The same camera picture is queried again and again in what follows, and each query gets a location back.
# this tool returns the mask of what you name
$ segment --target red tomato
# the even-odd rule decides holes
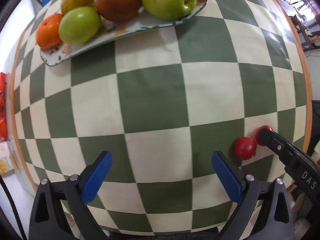
[[[249,160],[255,155],[257,143],[250,137],[241,137],[236,141],[235,154],[241,160]]]
[[[269,125],[264,125],[264,126],[258,128],[254,138],[256,139],[257,144],[259,144],[260,146],[265,146],[265,144],[263,144],[262,142],[259,141],[259,132],[264,128],[267,128],[268,130],[273,132],[273,128]]]

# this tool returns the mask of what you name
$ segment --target wooden table edge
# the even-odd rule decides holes
[[[33,190],[36,192],[37,188],[36,188],[36,184],[34,183],[32,176],[30,174],[30,171],[27,167],[27,164],[24,160],[23,154],[22,154],[22,150],[20,147],[20,143],[19,143],[19,138],[18,138],[18,133],[17,133],[17,127],[16,127],[16,122],[15,122],[15,117],[14,117],[14,103],[13,103],[13,93],[14,93],[14,76],[15,76],[15,72],[16,72],[16,66],[17,66],[17,61],[18,61],[18,55],[20,52],[20,47],[21,47],[21,43],[24,37],[26,30],[23,31],[23,33],[20,36],[20,39],[18,41],[18,45],[17,45],[17,49],[16,49],[16,53],[14,56],[14,62],[13,62],[13,67],[12,67],[12,71],[11,71],[11,79],[10,79],[10,86],[9,86],[9,100],[10,100],[10,112],[11,112],[11,126],[12,126],[12,134],[13,134],[13,139],[14,142],[17,146],[17,150],[18,150],[18,154],[22,163],[22,167],[28,177],[28,179],[31,182],[31,185],[33,187]]]
[[[303,148],[302,150],[304,152],[307,152],[309,143],[310,143],[310,138],[311,138],[311,128],[312,128],[312,89],[311,89],[311,78],[310,78],[310,72],[309,72],[309,67],[308,67],[308,62],[306,59],[306,56],[303,52],[300,38],[298,36],[298,33],[290,20],[289,16],[285,13],[283,8],[281,7],[280,3],[278,0],[273,0],[274,3],[277,5],[278,9],[280,12],[284,15],[285,19],[287,20],[288,24],[290,25],[291,32],[294,36],[294,41],[298,50],[298,54],[300,57],[301,65],[302,65],[302,70],[306,82],[306,92],[307,92],[307,119],[306,119],[306,130],[305,130],[305,137],[304,137],[304,142],[303,142]]]

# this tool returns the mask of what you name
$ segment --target checkered tablecloth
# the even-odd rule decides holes
[[[48,67],[35,30],[60,2],[28,26],[14,77],[16,143],[36,184],[79,174],[108,150],[113,166],[88,206],[99,225],[165,235],[227,220],[232,203],[210,161],[216,150],[259,180],[291,182],[266,147],[248,161],[232,150],[261,125],[300,148],[304,142],[304,74],[272,0],[208,0],[181,26]],[[66,202],[64,210],[70,213]]]

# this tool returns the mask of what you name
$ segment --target blue gripper pad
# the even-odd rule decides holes
[[[93,170],[82,188],[82,202],[87,205],[93,201],[97,195],[105,177],[109,173],[112,166],[112,155],[109,152],[102,157],[99,164]]]
[[[218,153],[212,154],[211,164],[230,200],[240,205],[243,199],[242,187],[240,182],[229,169],[228,165],[223,161]]]

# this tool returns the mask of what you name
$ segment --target snack package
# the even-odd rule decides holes
[[[0,138],[8,139],[5,115],[5,74],[0,73]]]
[[[18,162],[14,153],[11,153],[7,142],[0,143],[0,174],[11,170],[18,170]]]
[[[318,35],[314,36],[314,37],[311,37],[310,41],[313,42],[313,43],[318,42],[318,41],[320,41],[320,37]]]

